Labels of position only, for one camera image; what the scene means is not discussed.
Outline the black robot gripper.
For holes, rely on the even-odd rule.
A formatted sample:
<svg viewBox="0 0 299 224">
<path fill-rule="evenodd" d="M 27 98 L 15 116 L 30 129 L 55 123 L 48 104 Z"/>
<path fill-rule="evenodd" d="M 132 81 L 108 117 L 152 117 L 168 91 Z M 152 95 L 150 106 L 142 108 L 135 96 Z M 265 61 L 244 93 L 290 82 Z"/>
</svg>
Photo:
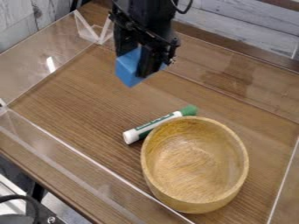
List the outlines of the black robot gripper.
<svg viewBox="0 0 299 224">
<path fill-rule="evenodd" d="M 146 78 L 170 65 L 171 51 L 180 45 L 172 20 L 178 0 L 112 0 L 108 18 L 115 24 L 116 56 L 142 45 L 136 76 Z"/>
</svg>

